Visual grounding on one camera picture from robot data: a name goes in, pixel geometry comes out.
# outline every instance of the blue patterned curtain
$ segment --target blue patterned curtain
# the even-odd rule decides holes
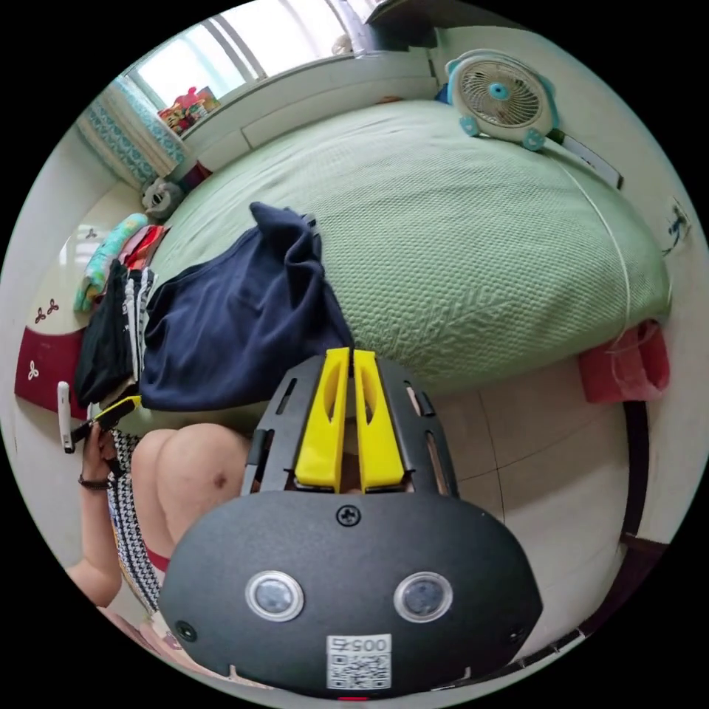
[[[185,144],[127,77],[114,79],[76,125],[106,166],[136,190],[167,177],[187,157]]]

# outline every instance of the fan grille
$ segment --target fan grille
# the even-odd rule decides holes
[[[490,85],[500,83],[509,98],[490,95]],[[497,126],[522,127],[533,123],[542,106],[539,96],[521,71],[495,61],[480,61],[462,72],[459,89],[467,107],[481,119]]]

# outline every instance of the electric fan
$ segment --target electric fan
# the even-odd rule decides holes
[[[470,136],[481,133],[539,150],[558,127],[554,87],[522,62],[476,49],[446,64],[448,102]]]

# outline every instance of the screw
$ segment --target screw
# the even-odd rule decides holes
[[[175,630],[180,638],[187,643],[193,643],[197,639],[197,631],[184,620],[178,620],[175,623]]]
[[[524,636],[524,629],[523,628],[515,628],[510,632],[510,635],[508,636],[507,640],[510,642],[511,645],[516,645],[519,643],[519,641],[522,639]]]
[[[360,523],[362,513],[353,504],[345,504],[338,510],[336,518],[343,527],[354,527]]]

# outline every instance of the tiled floor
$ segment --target tiled floor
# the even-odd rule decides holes
[[[620,406],[586,403],[575,360],[435,402],[461,497],[515,534],[544,615],[524,656],[585,620],[620,564],[628,489]]]

